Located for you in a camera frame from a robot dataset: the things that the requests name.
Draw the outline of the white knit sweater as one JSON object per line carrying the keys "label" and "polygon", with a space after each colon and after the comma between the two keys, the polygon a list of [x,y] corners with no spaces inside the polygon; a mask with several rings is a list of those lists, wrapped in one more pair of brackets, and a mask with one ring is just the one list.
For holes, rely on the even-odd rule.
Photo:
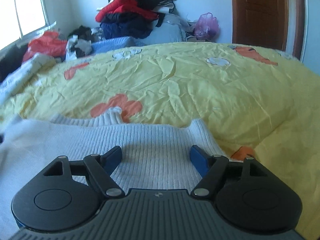
{"label": "white knit sweater", "polygon": [[190,161],[191,147],[199,146],[208,155],[223,155],[200,119],[177,128],[126,124],[120,114],[115,107],[93,119],[56,115],[40,121],[15,116],[7,123],[1,130],[1,239],[18,229],[10,207],[14,195],[60,155],[81,160],[119,146],[123,158],[112,179],[125,191],[192,190],[201,177]]}

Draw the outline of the black clothing by window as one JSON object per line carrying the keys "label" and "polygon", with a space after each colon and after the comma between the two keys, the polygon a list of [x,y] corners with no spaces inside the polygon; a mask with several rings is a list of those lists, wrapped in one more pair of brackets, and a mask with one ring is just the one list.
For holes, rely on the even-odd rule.
{"label": "black clothing by window", "polygon": [[8,50],[3,59],[1,59],[1,82],[21,66],[27,49],[28,45],[25,44],[21,47],[14,45]]}

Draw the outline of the dark navy clothes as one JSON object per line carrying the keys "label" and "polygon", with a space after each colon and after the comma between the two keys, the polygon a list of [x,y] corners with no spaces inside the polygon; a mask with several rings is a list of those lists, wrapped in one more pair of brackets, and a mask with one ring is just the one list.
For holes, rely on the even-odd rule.
{"label": "dark navy clothes", "polygon": [[158,14],[153,14],[146,18],[135,12],[118,12],[106,14],[100,27],[103,31],[104,38],[112,39],[118,37],[133,37],[144,39],[151,32],[151,22],[158,19]]}

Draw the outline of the yellow floral bed quilt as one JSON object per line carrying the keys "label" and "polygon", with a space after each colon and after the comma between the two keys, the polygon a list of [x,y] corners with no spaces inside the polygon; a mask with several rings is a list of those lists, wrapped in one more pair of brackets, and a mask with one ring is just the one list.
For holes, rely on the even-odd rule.
{"label": "yellow floral bed quilt", "polygon": [[319,237],[319,76],[284,52],[216,43],[167,43],[49,61],[1,106],[46,119],[96,118],[183,127],[200,118],[223,151],[254,156],[303,202],[297,230]]}

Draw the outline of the white patterned bed sheet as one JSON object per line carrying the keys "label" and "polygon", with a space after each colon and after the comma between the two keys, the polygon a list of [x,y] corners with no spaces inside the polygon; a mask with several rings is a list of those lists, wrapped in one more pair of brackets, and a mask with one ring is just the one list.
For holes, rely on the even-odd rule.
{"label": "white patterned bed sheet", "polygon": [[56,61],[52,56],[40,53],[25,61],[1,83],[1,105],[14,96],[41,68],[55,64]]}

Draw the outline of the light blue folded blanket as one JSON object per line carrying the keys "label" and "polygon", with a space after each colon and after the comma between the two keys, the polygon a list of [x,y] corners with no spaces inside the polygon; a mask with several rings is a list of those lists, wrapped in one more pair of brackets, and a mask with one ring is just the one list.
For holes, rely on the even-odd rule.
{"label": "light blue folded blanket", "polygon": [[91,55],[105,53],[127,47],[143,47],[145,44],[134,37],[118,37],[104,41],[94,42],[91,44]]}

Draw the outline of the white crumpled plastic bag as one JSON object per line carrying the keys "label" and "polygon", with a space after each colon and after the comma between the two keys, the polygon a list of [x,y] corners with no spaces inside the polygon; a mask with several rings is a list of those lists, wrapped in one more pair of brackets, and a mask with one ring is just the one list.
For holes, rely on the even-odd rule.
{"label": "white crumpled plastic bag", "polygon": [[77,35],[73,35],[66,45],[66,61],[72,61],[81,57],[86,57],[92,52],[91,41],[79,39]]}

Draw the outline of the red plastic bag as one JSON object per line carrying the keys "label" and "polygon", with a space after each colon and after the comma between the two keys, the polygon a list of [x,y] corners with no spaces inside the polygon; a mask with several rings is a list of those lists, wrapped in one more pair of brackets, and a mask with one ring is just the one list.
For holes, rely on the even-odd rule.
{"label": "red plastic bag", "polygon": [[28,43],[23,62],[40,53],[52,57],[62,57],[66,54],[67,40],[61,40],[57,31],[45,31],[41,36]]}

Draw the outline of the pink plastic bag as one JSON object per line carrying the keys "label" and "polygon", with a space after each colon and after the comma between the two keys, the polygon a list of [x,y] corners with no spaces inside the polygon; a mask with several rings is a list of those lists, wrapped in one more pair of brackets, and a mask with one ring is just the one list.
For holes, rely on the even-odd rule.
{"label": "pink plastic bag", "polygon": [[220,28],[211,12],[202,14],[195,24],[194,35],[198,40],[214,41]]}

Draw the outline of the grey bedding bundle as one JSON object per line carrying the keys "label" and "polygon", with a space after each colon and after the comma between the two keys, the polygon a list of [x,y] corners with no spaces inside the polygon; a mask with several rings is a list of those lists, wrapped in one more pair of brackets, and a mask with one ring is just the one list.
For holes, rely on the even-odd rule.
{"label": "grey bedding bundle", "polygon": [[175,14],[165,14],[160,27],[158,20],[150,23],[151,33],[148,37],[140,39],[146,45],[185,42],[186,33],[192,32],[193,27],[183,18]]}

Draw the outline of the brown wooden door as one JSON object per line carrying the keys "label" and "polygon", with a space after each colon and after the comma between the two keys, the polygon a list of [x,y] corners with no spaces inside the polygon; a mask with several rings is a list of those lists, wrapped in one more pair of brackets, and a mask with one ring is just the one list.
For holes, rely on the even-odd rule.
{"label": "brown wooden door", "polygon": [[232,0],[232,42],[302,57],[305,0]]}

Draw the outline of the red jacket on pile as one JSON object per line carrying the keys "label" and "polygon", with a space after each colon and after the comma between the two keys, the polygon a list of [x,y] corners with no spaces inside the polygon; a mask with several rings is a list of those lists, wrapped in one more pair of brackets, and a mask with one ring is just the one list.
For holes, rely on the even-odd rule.
{"label": "red jacket on pile", "polygon": [[116,13],[136,13],[140,16],[143,16],[147,20],[156,20],[158,18],[157,13],[140,8],[136,0],[113,0],[108,3],[105,7],[99,10],[98,14],[95,17],[95,21],[101,23],[103,18],[107,14],[116,14]]}

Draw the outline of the bright window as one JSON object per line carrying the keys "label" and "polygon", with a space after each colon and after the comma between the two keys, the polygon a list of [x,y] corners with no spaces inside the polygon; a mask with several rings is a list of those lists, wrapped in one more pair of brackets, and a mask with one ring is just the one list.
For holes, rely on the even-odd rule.
{"label": "bright window", "polygon": [[43,0],[1,0],[1,49],[48,25]]}

